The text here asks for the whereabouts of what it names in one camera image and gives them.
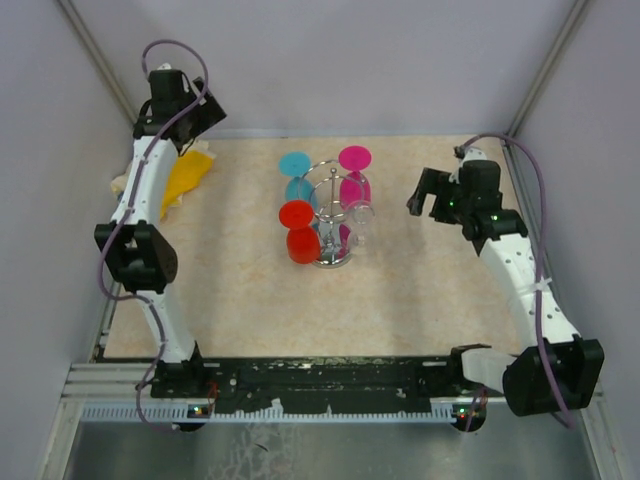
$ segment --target metal bar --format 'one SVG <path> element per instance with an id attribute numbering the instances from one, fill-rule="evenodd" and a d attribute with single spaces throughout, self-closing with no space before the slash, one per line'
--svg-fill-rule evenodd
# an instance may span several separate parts
<path id="1" fill-rule="evenodd" d="M 73 440 L 83 411 L 84 405 L 79 402 L 61 403 L 58 406 L 46 454 L 36 475 L 37 479 L 64 478 L 64 472 L 73 447 Z"/>
<path id="2" fill-rule="evenodd" d="M 560 63 L 562 56 L 564 55 L 567 47 L 575 37 L 576 32 L 582 25 L 582 22 L 586 18 L 589 7 L 593 4 L 593 0 L 576 0 L 567 15 L 558 36 L 556 37 L 549 53 L 547 54 L 542 66 L 538 70 L 529 92 L 522 102 L 522 105 L 518 109 L 509 129 L 507 135 L 515 137 L 518 135 L 527 121 L 533 108 L 538 102 L 540 95 L 547 86 L 549 79 L 552 77 L 556 67 Z"/>
<path id="3" fill-rule="evenodd" d="M 189 415 L 207 403 L 175 402 L 164 403 L 149 401 L 142 406 L 145 417 L 152 422 L 179 423 L 453 423 L 452 404 L 439 404 L 431 412 L 417 413 L 369 413 L 334 414 L 330 411 L 321 414 L 284 413 L 282 405 L 276 400 L 270 408 L 245 413 L 213 413 L 212 415 Z M 83 422 L 139 422 L 136 406 L 133 402 L 93 402 L 87 403 L 82 416 Z"/>
<path id="4" fill-rule="evenodd" d="M 76 34 L 78 41 L 89 55 L 91 62 L 98 71 L 100 79 L 113 97 L 116 105 L 118 105 L 118 108 L 127 121 L 133 125 L 138 117 L 137 111 L 131 100 L 128 98 L 124 88 L 113 73 L 113 68 L 102 53 L 102 50 L 93 38 L 93 35 L 91 35 L 91 32 L 82 19 L 82 16 L 78 13 L 78 9 L 74 5 L 73 1 L 55 0 L 55 3 L 60 7 L 62 14 Z"/>

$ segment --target beige table surface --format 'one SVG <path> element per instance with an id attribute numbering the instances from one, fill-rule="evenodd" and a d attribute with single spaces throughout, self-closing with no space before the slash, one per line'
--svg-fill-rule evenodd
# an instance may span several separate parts
<path id="1" fill-rule="evenodd" d="M 461 227 L 431 220 L 432 200 L 421 218 L 405 207 L 422 168 L 451 171 L 452 148 L 467 138 L 212 141 L 212 170 L 160 225 L 178 253 L 176 290 L 202 354 L 435 355 L 470 343 L 519 353 L 506 299 Z M 352 144 L 373 154 L 365 173 L 376 210 L 376 254 L 333 270 L 296 265 L 278 221 L 289 180 L 278 172 L 278 160 L 302 150 L 316 163 Z M 499 143 L 477 146 L 503 167 L 504 206 L 515 208 Z M 319 191 L 321 199 L 327 194 Z M 142 311 L 133 302 L 119 304 L 105 356 L 155 354 Z"/>

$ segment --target yellow cloth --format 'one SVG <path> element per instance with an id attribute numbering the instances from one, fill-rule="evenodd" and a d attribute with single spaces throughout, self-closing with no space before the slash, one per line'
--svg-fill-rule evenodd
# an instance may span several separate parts
<path id="1" fill-rule="evenodd" d="M 190 150 L 178 158 L 167 180 L 160 218 L 170 206 L 179 204 L 180 195 L 200 185 L 200 179 L 212 165 L 213 159 L 197 150 Z"/>

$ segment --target white cable tie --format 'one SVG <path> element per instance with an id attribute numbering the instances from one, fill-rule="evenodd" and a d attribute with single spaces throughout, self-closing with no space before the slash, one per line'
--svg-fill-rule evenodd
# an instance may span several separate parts
<path id="1" fill-rule="evenodd" d="M 520 293 L 520 295 L 525 295 L 527 293 L 536 293 L 538 291 L 546 292 L 546 291 L 549 290 L 549 284 L 550 283 L 551 283 L 551 277 L 543 278 L 539 282 L 532 283 L 531 285 L 520 289 L 519 293 Z"/>

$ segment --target white wall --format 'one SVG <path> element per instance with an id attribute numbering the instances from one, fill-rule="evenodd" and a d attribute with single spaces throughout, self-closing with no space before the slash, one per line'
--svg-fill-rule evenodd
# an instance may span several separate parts
<path id="1" fill-rule="evenodd" d="M 93 226 L 131 142 L 52 1 L 3 2 L 0 45 L 0 476 L 13 480 L 35 476 L 96 332 Z"/>
<path id="2" fill-rule="evenodd" d="M 505 130 L 573 0 L 75 3 L 136 105 L 140 51 L 172 37 L 211 68 L 212 133 L 317 135 Z"/>
<path id="3" fill-rule="evenodd" d="M 602 380 L 630 452 L 640 444 L 638 19 L 637 0 L 594 2 L 522 133 L 548 185 L 554 283 L 567 316 L 604 346 Z"/>

